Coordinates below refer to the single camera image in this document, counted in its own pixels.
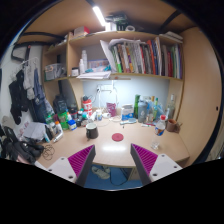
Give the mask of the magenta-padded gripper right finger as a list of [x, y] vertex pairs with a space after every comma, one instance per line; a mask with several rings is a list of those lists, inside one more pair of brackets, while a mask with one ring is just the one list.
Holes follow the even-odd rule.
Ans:
[[157, 155], [136, 144], [131, 145], [130, 153], [143, 186], [181, 170], [166, 154]]

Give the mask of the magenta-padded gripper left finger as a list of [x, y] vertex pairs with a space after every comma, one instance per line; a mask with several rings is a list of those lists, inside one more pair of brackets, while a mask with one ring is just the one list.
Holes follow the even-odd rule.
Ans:
[[60, 157], [48, 171], [83, 187], [95, 155], [95, 146], [90, 145], [68, 158]]

